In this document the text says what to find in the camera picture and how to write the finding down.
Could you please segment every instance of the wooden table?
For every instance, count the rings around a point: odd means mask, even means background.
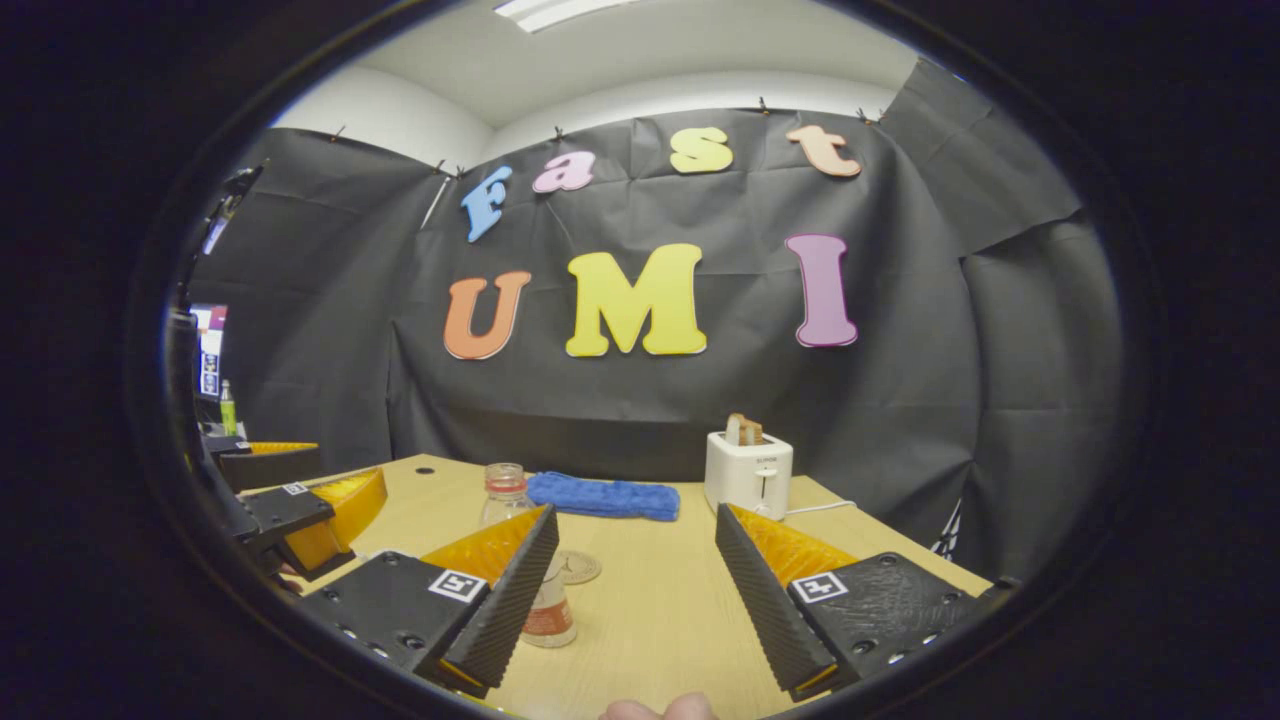
[[[420,474],[420,468],[434,471]],[[357,553],[398,550],[420,556],[477,529],[485,500],[479,465],[419,455],[383,470],[387,506],[352,543]],[[559,515],[561,550],[584,551],[603,566],[594,580],[566,588],[577,639],[552,650],[517,643],[503,684],[489,693],[488,703],[531,720],[596,720],[609,702],[623,698],[660,712],[691,691],[705,692],[724,720],[795,706],[777,689],[716,548],[716,516],[701,483],[672,487],[681,500],[675,523]],[[841,498],[796,477],[790,500],[795,509]],[[991,587],[850,506],[792,515],[786,523],[855,557],[899,552],[974,596]],[[303,583],[303,589],[355,566]]]

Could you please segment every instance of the blue towel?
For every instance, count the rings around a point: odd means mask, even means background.
[[[552,502],[561,512],[600,518],[649,518],[672,521],[680,514],[680,493],[667,486],[641,486],[625,480],[602,482],[562,473],[529,478],[529,498]]]

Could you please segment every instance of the foam letter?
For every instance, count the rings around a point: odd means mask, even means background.
[[[467,233],[467,242],[475,242],[485,231],[498,224],[502,210],[495,206],[502,205],[502,201],[507,199],[507,186],[502,184],[502,181],[509,177],[511,167],[503,165],[462,199],[462,206],[467,209],[467,217],[471,218],[471,232]]]
[[[609,350],[600,334],[600,316],[618,350],[631,352],[644,319],[653,313],[644,348],[650,355],[696,355],[707,348],[694,313],[694,265],[703,259],[696,245],[663,245],[649,255],[635,287],[613,255],[579,255],[568,264],[577,277],[577,320],[564,351],[573,357],[596,357]]]
[[[689,128],[671,136],[671,167],[681,173],[714,173],[733,163],[733,151],[719,128]]]
[[[449,286],[449,314],[444,319],[444,348],[458,360],[484,360],[493,357],[511,340],[511,328],[516,324],[516,306],[520,305],[520,288],[529,284],[532,275],[516,270],[503,273],[493,281],[498,288],[498,310],[493,314],[493,327],[483,336],[471,334],[471,314],[476,309],[476,297],[488,284],[484,278],[467,278]]]
[[[796,329],[796,341],[806,347],[832,347],[858,340],[858,328],[845,314],[840,278],[845,241],[829,234],[796,234],[787,238],[787,250],[800,258],[804,281],[804,324]]]
[[[557,190],[577,190],[586,187],[591,182],[591,165],[595,164],[595,152],[581,150],[579,152],[566,152],[559,158],[552,158],[547,163],[547,172],[534,181],[534,192],[556,192]]]
[[[805,126],[787,133],[787,140],[799,142],[809,163],[828,176],[851,178],[863,172],[863,167],[856,160],[845,160],[836,152],[836,147],[845,146],[845,138],[838,135],[827,135],[818,126]]]

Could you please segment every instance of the coaster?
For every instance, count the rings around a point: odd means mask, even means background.
[[[557,552],[552,562],[562,568],[561,579],[566,585],[580,585],[600,574],[600,561],[576,550]]]

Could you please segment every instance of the white toaster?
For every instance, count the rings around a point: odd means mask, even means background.
[[[791,446],[763,434],[760,445],[730,445],[724,433],[707,436],[707,478],[703,487],[712,512],[731,502],[773,520],[787,514],[791,492]]]

